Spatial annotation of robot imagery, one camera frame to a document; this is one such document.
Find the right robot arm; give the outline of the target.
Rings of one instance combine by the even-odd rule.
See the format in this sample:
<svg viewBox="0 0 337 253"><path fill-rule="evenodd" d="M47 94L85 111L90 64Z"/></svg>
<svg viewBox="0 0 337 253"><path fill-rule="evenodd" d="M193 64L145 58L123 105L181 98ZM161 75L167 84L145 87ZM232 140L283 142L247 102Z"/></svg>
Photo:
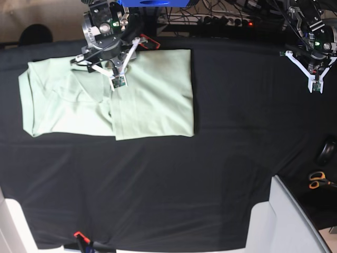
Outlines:
<svg viewBox="0 0 337 253"><path fill-rule="evenodd" d="M88 6L82 24L87 45L71 64L107 76L112 90L128 86L127 65L136 58L138 46L148 42L141 35L141 17L116 1L82 3Z"/></svg>

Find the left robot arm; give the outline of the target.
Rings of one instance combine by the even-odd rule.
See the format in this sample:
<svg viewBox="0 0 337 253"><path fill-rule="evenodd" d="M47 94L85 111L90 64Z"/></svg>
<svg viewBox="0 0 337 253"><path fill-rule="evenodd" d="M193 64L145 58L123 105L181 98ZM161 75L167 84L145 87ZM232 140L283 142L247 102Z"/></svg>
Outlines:
<svg viewBox="0 0 337 253"><path fill-rule="evenodd" d="M324 77L336 64L336 19L323 19L319 1L272 1L298 38L280 56L287 57L308 78L309 92L323 93Z"/></svg>

